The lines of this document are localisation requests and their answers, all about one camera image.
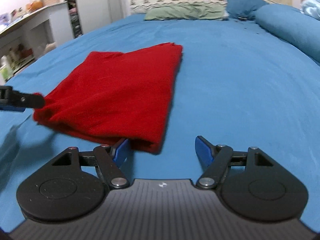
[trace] white logo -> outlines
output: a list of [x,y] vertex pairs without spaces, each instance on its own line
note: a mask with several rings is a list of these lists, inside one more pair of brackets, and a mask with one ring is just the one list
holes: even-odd
[[162,188],[164,188],[164,187],[166,187],[168,184],[166,184],[165,182],[161,182],[160,184],[159,184],[159,187],[162,187]]

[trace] white desk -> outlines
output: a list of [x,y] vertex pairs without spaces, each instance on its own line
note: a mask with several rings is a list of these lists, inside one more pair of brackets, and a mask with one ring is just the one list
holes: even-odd
[[21,39],[22,44],[32,49],[38,59],[43,52],[39,46],[43,46],[44,41],[55,42],[58,47],[73,38],[68,4],[63,2],[45,6],[4,29],[0,32],[0,48]]

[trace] bed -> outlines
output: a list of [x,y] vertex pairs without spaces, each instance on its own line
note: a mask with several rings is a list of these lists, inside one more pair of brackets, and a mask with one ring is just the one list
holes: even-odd
[[[91,51],[129,52],[165,42],[181,44],[183,60],[161,153],[135,152],[121,167],[124,174],[131,180],[195,181],[203,172],[194,150],[198,135],[238,151],[259,146],[306,185],[309,200],[301,219],[320,231],[319,63],[254,21],[143,18],[134,14],[67,42],[8,85],[46,95]],[[15,192],[25,178],[69,146],[90,151],[98,145],[37,125],[32,113],[31,109],[0,113],[4,231],[24,220]]]

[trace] blue pillow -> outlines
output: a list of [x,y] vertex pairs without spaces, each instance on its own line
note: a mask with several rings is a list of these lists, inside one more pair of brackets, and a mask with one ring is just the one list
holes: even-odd
[[320,62],[320,22],[283,4],[269,4],[256,13],[256,23]]
[[229,18],[244,18],[249,21],[255,19],[256,10],[268,3],[264,0],[227,0],[227,12]]

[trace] red cloth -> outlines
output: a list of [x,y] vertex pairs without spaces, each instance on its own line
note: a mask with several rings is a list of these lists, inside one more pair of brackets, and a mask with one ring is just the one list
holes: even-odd
[[165,132],[182,46],[91,52],[34,112],[39,124],[102,144],[131,138],[157,152]]

